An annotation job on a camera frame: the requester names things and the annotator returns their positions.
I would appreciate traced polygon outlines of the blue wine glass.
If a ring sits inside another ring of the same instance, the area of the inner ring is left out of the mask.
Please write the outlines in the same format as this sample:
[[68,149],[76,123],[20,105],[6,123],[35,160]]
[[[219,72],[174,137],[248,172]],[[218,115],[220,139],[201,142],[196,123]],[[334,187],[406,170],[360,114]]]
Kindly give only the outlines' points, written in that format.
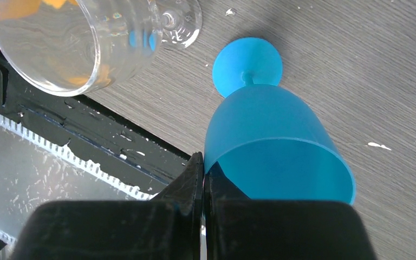
[[229,43],[212,67],[224,98],[206,131],[204,171],[218,164],[252,199],[352,204],[355,178],[313,110],[279,86],[283,62],[262,38]]

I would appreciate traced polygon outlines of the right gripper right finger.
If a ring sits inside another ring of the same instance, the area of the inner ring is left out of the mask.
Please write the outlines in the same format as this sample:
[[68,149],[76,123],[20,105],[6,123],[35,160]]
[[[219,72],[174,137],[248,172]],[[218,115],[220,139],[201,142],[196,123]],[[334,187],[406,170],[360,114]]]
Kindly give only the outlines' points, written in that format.
[[208,259],[377,259],[355,209],[247,197],[214,164],[204,180]]

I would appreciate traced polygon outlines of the clear wine glass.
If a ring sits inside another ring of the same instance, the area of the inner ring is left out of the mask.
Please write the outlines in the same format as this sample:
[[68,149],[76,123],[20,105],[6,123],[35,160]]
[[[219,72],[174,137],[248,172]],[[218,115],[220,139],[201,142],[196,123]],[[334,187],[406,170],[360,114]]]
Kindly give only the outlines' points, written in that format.
[[4,19],[0,51],[34,87],[77,96],[126,81],[161,48],[182,50],[203,24],[198,1],[77,1]]

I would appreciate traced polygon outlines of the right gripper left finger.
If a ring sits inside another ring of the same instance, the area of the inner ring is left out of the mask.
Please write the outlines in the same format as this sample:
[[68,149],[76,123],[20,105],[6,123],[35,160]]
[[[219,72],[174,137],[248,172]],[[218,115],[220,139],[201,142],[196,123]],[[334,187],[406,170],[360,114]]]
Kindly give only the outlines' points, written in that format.
[[200,259],[203,156],[147,201],[66,200],[39,206],[11,259]]

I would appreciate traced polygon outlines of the yellow wine glass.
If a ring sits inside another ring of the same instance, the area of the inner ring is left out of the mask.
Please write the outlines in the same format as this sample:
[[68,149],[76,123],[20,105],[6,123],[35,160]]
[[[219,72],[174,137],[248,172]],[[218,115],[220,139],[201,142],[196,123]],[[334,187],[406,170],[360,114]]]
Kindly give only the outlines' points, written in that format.
[[78,6],[77,1],[0,1],[0,9],[3,11],[4,19],[21,18],[36,13],[41,5],[44,3],[55,9],[60,9],[65,3],[70,3]]

